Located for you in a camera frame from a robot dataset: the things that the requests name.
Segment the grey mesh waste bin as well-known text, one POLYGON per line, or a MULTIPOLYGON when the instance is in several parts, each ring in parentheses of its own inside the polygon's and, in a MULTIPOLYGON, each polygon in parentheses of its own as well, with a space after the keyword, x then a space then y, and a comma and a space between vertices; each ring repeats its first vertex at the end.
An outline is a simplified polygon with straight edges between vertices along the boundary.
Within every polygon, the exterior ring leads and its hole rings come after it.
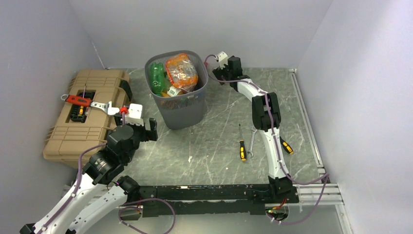
POLYGON ((159 112, 166 124, 172 130, 178 130, 198 124, 206 113, 206 97, 208 74, 201 57, 189 50, 178 50, 156 55, 150 58, 144 67, 147 87, 158 107, 159 112), (193 92, 176 97, 162 97, 155 94, 151 87, 150 66, 153 63, 166 64, 167 59, 178 54, 187 54, 194 64, 199 75, 199 81, 193 92))

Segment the green plastic bottle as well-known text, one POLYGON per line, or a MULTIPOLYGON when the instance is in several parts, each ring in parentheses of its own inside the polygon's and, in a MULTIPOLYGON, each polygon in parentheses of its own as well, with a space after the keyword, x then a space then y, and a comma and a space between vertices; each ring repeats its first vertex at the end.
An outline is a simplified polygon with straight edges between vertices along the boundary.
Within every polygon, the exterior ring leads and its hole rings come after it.
POLYGON ((151 88, 154 94, 162 96, 165 88, 164 66, 162 63, 152 63, 150 66, 151 88))

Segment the orange bottle pack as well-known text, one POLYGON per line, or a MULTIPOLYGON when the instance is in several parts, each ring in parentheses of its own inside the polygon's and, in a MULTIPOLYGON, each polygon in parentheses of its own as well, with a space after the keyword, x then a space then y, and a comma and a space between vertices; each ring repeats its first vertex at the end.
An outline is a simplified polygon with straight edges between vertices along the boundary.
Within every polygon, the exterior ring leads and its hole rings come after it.
POLYGON ((187 54, 180 53, 169 58, 165 66, 172 86, 185 93, 194 91, 198 83, 198 74, 187 54))

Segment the brown tea bottle green cap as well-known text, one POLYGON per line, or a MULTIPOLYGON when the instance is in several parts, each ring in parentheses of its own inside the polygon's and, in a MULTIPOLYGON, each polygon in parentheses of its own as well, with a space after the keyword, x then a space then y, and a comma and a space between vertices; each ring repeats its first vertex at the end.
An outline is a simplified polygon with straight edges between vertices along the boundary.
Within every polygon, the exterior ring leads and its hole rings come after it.
POLYGON ((184 92, 181 89, 176 88, 174 86, 170 86, 167 89, 167 95, 170 96, 170 97, 176 97, 176 96, 179 96, 179 95, 182 95, 182 94, 184 94, 184 92))

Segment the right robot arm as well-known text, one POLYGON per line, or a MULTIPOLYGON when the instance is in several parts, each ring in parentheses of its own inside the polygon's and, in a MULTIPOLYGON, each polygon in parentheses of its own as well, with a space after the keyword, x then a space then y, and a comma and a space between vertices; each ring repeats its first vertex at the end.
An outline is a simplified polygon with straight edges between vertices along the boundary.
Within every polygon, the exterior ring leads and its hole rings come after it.
POLYGON ((295 193, 289 172, 283 160, 280 138, 281 112, 277 95, 259 87, 252 79, 243 74, 241 59, 229 57, 221 52, 212 57, 218 62, 213 69, 214 77, 221 84, 228 83, 235 91, 244 95, 252 108, 252 122, 264 141, 269 168, 269 198, 281 202, 290 193, 295 193))

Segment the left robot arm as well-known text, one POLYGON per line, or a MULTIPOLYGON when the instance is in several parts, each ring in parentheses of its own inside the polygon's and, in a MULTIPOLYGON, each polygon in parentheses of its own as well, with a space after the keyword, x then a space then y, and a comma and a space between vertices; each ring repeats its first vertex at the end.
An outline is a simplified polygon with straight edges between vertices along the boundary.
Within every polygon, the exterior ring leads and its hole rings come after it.
POLYGON ((140 186, 130 176, 122 176, 95 202, 91 200, 113 182, 131 162, 139 144, 156 141, 157 121, 149 119, 150 129, 131 123, 119 125, 107 136, 105 144, 78 170, 76 181, 52 210, 36 223, 25 224, 21 234, 83 234, 117 206, 135 204, 140 186))

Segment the tan plastic toolbox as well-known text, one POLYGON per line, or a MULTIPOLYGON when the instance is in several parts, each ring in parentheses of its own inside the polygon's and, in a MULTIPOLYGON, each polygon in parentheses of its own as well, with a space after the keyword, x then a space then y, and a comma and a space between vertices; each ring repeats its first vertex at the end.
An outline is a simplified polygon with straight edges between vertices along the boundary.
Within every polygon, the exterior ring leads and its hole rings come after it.
MULTIPOLYGON (((81 70, 72 79, 68 95, 100 103, 110 101, 121 108, 132 100, 131 78, 123 70, 81 70)), ((108 131, 115 127, 114 117, 98 108, 64 102, 46 136, 43 157, 76 169, 79 155, 105 143, 108 131)))

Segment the yellow black screwdriver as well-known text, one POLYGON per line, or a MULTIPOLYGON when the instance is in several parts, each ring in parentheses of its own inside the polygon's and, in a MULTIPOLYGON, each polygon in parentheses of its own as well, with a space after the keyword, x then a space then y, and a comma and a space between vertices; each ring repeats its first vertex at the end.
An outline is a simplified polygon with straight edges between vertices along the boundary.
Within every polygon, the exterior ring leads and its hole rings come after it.
POLYGON ((288 154, 291 155, 291 154, 294 153, 292 147, 291 147, 282 137, 280 137, 280 143, 281 143, 283 149, 284 149, 288 154))
POLYGON ((239 152, 239 155, 240 155, 241 161, 245 162, 247 160, 247 158, 246 158, 246 149, 245 149, 245 143, 244 143, 244 138, 243 138, 243 134, 242 134, 242 128, 241 128, 240 124, 239 124, 239 132, 240 132, 240 141, 239 141, 240 152, 239 152))

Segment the silver combination spanner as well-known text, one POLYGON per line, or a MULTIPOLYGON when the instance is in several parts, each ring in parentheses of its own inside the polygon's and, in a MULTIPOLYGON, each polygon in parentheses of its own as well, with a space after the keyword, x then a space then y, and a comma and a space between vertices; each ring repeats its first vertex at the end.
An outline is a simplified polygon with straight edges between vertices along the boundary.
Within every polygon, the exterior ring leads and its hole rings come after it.
POLYGON ((252 158, 254 156, 253 146, 254 146, 255 135, 256 135, 257 129, 254 126, 252 126, 251 127, 251 132, 252 133, 251 133, 250 144, 249 144, 249 148, 246 152, 247 156, 250 157, 250 158, 252 158))

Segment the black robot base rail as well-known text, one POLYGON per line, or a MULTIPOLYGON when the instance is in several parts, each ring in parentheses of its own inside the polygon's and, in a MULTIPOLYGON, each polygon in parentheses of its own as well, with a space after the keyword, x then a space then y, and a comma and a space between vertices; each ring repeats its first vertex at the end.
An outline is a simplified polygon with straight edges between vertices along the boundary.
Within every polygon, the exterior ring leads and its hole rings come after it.
POLYGON ((272 206, 298 203, 297 189, 272 184, 141 186, 128 202, 143 207, 144 217, 248 213, 262 215, 272 206))

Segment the red handled adjustable wrench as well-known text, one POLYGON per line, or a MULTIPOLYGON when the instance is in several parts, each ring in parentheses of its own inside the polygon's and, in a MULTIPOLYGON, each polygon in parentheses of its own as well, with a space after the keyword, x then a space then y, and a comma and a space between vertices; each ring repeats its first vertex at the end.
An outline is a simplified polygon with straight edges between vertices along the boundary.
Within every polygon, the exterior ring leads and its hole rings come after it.
POLYGON ((92 108, 98 108, 105 112, 109 116, 114 116, 115 114, 120 112, 120 109, 117 107, 112 106, 112 102, 109 101, 107 103, 100 103, 93 101, 91 99, 79 97, 79 96, 74 96, 74 95, 69 95, 69 94, 63 94, 61 96, 61 100, 74 104, 74 105, 79 105, 79 106, 85 106, 85 107, 92 107, 92 108))

